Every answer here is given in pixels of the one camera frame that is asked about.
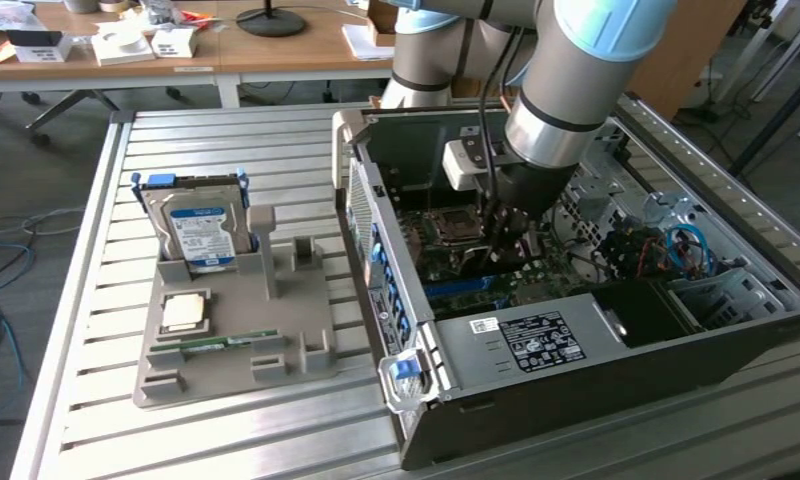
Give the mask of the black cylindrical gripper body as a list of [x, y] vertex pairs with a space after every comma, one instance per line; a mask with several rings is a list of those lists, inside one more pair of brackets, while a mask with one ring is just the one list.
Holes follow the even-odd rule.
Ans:
[[530, 217], [540, 217], [555, 205], [575, 171], [576, 165], [548, 168], [528, 162], [496, 167], [492, 212], [518, 209]]

